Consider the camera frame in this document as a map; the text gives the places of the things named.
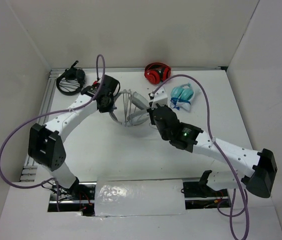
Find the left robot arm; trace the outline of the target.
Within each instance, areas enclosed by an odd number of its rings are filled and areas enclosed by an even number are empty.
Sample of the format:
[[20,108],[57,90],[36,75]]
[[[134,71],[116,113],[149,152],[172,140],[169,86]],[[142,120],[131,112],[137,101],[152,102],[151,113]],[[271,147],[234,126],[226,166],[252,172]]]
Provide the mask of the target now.
[[83,189],[66,164],[64,142],[91,114],[96,111],[110,112],[114,108],[115,93],[120,87],[118,80],[104,75],[100,83],[85,87],[65,112],[43,125],[36,123],[30,128],[28,155],[48,170],[69,200],[78,197]]

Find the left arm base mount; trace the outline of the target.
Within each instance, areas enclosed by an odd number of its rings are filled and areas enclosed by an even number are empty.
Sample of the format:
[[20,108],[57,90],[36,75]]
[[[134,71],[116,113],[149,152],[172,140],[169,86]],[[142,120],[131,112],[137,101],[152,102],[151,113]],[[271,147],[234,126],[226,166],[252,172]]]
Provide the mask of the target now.
[[96,186],[96,182],[80,182],[78,191],[71,194],[61,186],[57,190],[56,183],[49,182],[44,186],[50,192],[47,211],[49,213],[78,212],[85,217],[94,217]]

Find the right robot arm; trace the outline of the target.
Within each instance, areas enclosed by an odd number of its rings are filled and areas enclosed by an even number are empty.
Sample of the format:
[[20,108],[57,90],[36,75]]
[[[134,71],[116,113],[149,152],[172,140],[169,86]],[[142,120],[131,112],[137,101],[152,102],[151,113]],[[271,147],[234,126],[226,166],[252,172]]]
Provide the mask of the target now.
[[243,184],[251,194],[267,199],[271,196],[278,167],[274,153],[264,148],[250,150],[218,138],[201,128],[179,121],[168,106],[148,110],[150,121],[161,138],[179,150],[210,157],[229,165],[235,171],[233,180]]

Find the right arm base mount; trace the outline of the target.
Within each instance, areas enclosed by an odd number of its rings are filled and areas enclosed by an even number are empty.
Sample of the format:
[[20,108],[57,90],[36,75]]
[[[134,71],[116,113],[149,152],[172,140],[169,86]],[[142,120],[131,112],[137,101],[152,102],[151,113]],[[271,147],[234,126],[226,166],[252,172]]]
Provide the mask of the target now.
[[212,173],[211,170],[203,172],[198,179],[186,179],[183,181],[183,188],[180,190],[184,195],[185,209],[216,209],[229,208],[231,200],[226,189],[213,190],[208,187],[208,177]]

